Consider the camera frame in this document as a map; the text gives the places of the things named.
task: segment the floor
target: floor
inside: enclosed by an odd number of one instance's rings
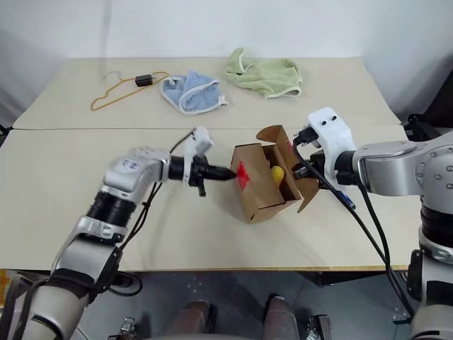
[[[159,272],[141,277],[144,289],[137,296],[98,296],[73,339],[107,339],[126,316],[137,320],[140,339],[155,337],[180,307],[199,299],[218,307],[218,333],[259,339],[271,293],[284,296],[293,306],[303,340],[307,317],[315,314],[330,316],[333,340],[408,339],[408,326],[394,324],[406,314],[384,275],[322,288],[297,272]]]

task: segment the yellow object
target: yellow object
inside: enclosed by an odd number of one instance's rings
[[[275,184],[280,187],[280,184],[285,177],[285,170],[283,170],[281,166],[274,165],[272,168],[270,168],[270,172],[272,172],[272,177],[274,178]]]
[[[0,269],[0,307],[4,306],[6,291],[8,290],[8,284],[11,279],[6,272],[6,269]]]
[[[154,75],[155,75],[155,74],[163,74],[163,76],[162,76],[161,78],[158,78],[158,79],[155,79],[155,80],[154,80]],[[96,99],[91,103],[91,106],[90,106],[91,110],[92,110],[92,111],[100,110],[100,109],[102,109],[102,108],[105,108],[106,106],[109,106],[110,104],[113,104],[113,103],[116,103],[117,101],[120,101],[121,99],[130,97],[130,96],[132,96],[133,94],[136,94],[136,93],[138,93],[138,92],[140,92],[140,91],[146,90],[148,87],[153,86],[153,85],[159,83],[161,80],[164,80],[164,79],[165,79],[166,77],[168,77],[170,74],[167,73],[167,72],[164,72],[164,71],[158,71],[158,72],[154,72],[154,73],[151,74],[151,75],[153,76],[153,84],[148,85],[148,86],[143,86],[143,87],[141,87],[141,88],[138,89],[138,90],[135,90],[135,91],[133,91],[133,92],[131,92],[131,93],[126,94],[125,96],[119,97],[119,98],[114,99],[114,100],[112,100],[112,101],[109,101],[108,103],[105,103],[105,104],[103,104],[103,105],[101,105],[101,106],[95,107],[94,105],[95,105],[99,100],[101,100],[101,99],[106,99],[107,96],[108,96],[108,94],[109,94],[111,91],[113,91],[114,89],[116,89],[119,85],[124,84],[124,83],[127,82],[127,81],[135,80],[135,78],[120,79],[120,82],[119,82],[118,84],[113,85],[112,87],[110,87],[110,88],[104,93],[104,95],[103,95],[102,97],[96,98]]]

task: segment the red sticker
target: red sticker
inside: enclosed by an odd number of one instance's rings
[[[242,161],[239,162],[237,176],[239,186],[243,190],[246,187],[247,182],[250,181],[250,178],[248,177],[246,167],[243,165]]]

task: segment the open cardboard box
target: open cardboard box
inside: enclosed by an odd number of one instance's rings
[[[300,213],[318,192],[318,181],[314,178],[294,180],[292,167],[298,161],[283,126],[265,127],[256,138],[274,144],[237,145],[231,161],[231,170],[238,174],[236,185],[247,221],[257,223],[268,220],[303,199],[298,210]],[[270,172],[274,165],[285,170],[279,188]]]

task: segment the table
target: table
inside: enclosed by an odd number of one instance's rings
[[[400,123],[360,58],[294,61],[303,78],[301,96],[264,99],[253,91],[236,88],[225,79],[226,58],[70,59],[13,126],[28,130],[188,129],[197,125],[208,129],[261,129],[275,124],[301,128],[306,124],[308,114],[325,106],[332,107],[347,121],[354,120],[363,125]],[[123,78],[129,78],[159,70],[187,74],[188,69],[218,78],[229,106],[185,117],[161,97],[157,85],[104,109],[90,110],[92,100],[102,96],[118,81],[115,73],[104,79],[107,71],[119,71]],[[134,82],[129,82],[112,95],[119,97],[135,89]]]
[[[404,139],[397,125],[352,121],[356,145]],[[258,130],[211,130],[212,164],[229,165],[233,146],[255,142]],[[290,135],[295,129],[287,129]],[[184,129],[14,130],[0,148],[0,268],[49,269],[80,215],[93,202],[104,171],[130,147],[169,148]],[[313,152],[304,147],[306,155]],[[164,185],[151,214],[125,250],[128,271],[383,269],[362,230],[327,191],[300,214],[297,204],[271,220],[244,222],[234,183],[206,181],[207,198],[174,181]],[[372,234],[360,193],[347,194]],[[405,269],[418,247],[418,197],[371,195],[389,240],[392,264]]]

